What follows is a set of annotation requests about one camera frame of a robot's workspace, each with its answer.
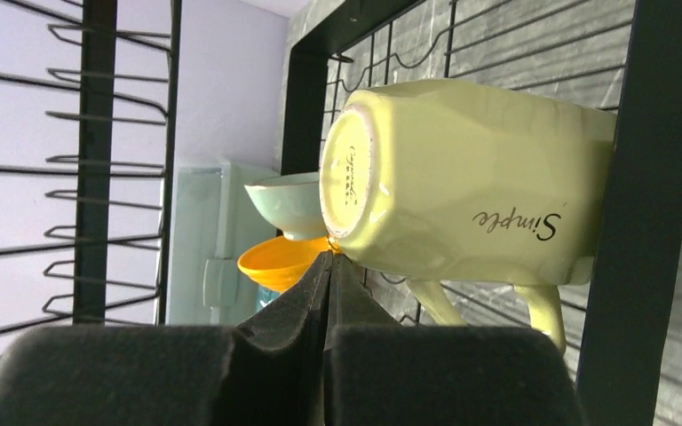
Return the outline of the yellow ribbed bowl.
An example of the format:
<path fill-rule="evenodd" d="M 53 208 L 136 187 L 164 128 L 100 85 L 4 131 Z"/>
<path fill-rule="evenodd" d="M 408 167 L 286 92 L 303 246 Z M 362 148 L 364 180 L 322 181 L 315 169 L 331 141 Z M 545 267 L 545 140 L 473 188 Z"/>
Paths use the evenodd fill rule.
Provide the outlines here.
<path fill-rule="evenodd" d="M 294 286 L 322 252 L 340 253 L 326 237 L 292 241 L 278 236 L 246 250 L 239 270 L 263 288 L 283 293 Z"/>

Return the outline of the light green ceramic bowl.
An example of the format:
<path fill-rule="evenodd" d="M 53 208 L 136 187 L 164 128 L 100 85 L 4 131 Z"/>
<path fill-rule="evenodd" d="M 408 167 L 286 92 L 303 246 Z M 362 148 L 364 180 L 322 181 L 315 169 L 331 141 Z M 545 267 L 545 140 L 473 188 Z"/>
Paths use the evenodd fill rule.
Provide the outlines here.
<path fill-rule="evenodd" d="M 286 239 L 309 241 L 328 234 L 321 213 L 318 171 L 267 177 L 244 187 L 259 214 Z"/>

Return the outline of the black wire dish rack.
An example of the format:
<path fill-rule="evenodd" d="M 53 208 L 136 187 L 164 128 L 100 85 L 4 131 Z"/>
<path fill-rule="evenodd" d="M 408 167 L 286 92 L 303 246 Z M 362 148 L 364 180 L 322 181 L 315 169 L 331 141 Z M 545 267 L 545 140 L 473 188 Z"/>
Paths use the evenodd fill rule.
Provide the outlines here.
<path fill-rule="evenodd" d="M 81 62 L 0 71 L 0 266 L 69 253 L 68 308 L 12 325 L 0 425 L 682 425 L 682 1 L 437 1 L 413 47 L 424 1 L 312 1 L 276 139 L 280 174 L 321 175 L 309 265 L 232 325 L 114 326 L 171 312 L 187 260 L 194 7 L 146 33 L 116 1 L 9 3 Z M 10 160 L 57 93 L 61 152 Z"/>

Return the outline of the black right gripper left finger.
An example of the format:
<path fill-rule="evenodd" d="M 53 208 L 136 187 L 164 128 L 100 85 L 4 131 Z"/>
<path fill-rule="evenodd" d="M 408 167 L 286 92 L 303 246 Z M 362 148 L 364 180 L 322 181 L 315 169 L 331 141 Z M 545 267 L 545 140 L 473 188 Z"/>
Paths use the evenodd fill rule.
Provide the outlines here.
<path fill-rule="evenodd" d="M 0 425 L 319 425 L 331 264 L 236 326 L 29 331 L 0 358 Z"/>

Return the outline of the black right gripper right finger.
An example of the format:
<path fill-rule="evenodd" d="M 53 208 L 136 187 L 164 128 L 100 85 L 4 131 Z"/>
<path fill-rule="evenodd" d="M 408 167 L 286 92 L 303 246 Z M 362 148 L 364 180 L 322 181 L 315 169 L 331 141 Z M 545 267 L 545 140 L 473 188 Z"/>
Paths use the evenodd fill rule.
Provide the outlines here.
<path fill-rule="evenodd" d="M 328 425 L 584 425 L 563 358 L 526 327 L 404 326 L 329 267 Z"/>

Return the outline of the pale yellow mug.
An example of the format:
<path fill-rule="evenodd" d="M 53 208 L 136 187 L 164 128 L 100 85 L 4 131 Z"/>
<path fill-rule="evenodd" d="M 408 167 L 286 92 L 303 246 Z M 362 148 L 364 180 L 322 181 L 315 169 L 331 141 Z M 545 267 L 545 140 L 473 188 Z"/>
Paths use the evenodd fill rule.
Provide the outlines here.
<path fill-rule="evenodd" d="M 459 79 L 349 95 L 322 149 L 329 237 L 404 276 L 441 325 L 445 280 L 506 283 L 532 328 L 567 346 L 559 288 L 591 279 L 616 115 Z"/>

